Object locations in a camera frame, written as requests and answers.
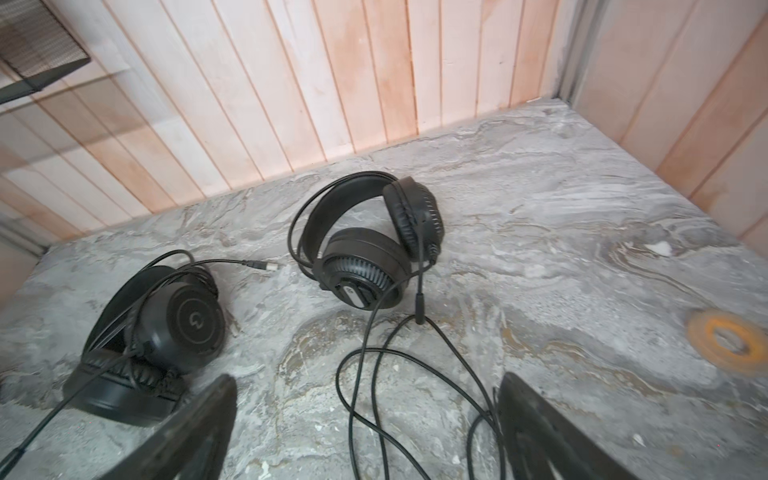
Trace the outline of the large black gaming headset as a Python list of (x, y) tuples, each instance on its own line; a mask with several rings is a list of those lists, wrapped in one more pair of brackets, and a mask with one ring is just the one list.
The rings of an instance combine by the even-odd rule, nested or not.
[(209, 267), (187, 250), (146, 264), (111, 298), (89, 333), (63, 398), (1, 462), (7, 477), (65, 407), (134, 426), (152, 426), (182, 404), (186, 375), (216, 359), (226, 337), (224, 309)]

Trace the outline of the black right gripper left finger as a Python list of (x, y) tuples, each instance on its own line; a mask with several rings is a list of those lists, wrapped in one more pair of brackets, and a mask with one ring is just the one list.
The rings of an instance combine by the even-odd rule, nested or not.
[(236, 414), (237, 383), (222, 374), (104, 479), (217, 479)]

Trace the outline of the small black wired headphones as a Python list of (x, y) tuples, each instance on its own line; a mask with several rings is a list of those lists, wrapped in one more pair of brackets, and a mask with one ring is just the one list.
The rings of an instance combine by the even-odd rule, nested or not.
[[(373, 198), (383, 199), (397, 236), (390, 238), (370, 228), (332, 227), (353, 207)], [(381, 424), (377, 395), (370, 395), (372, 418), (357, 410), (365, 357), (375, 354), (380, 364), (396, 350), (370, 345), (377, 314), (397, 306), (412, 279), (421, 281), (441, 253), (445, 227), (438, 202), (430, 190), (412, 177), (397, 178), (383, 171), (363, 171), (332, 181), (312, 195), (298, 211), (308, 217), (301, 234), (290, 233), (288, 252), (300, 271), (322, 290), (359, 310), (368, 312), (359, 349), (347, 354), (338, 367), (356, 360), (355, 382), (350, 396), (338, 396), (347, 411), (347, 445), (354, 477), (361, 476), (354, 431), (364, 425), (378, 437), (380, 449), (395, 447), (426, 478), (419, 461)]]

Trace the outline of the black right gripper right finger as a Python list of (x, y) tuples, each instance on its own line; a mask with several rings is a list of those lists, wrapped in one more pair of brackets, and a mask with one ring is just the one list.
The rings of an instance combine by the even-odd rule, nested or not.
[(633, 479), (518, 375), (504, 374), (497, 417), (516, 479)]

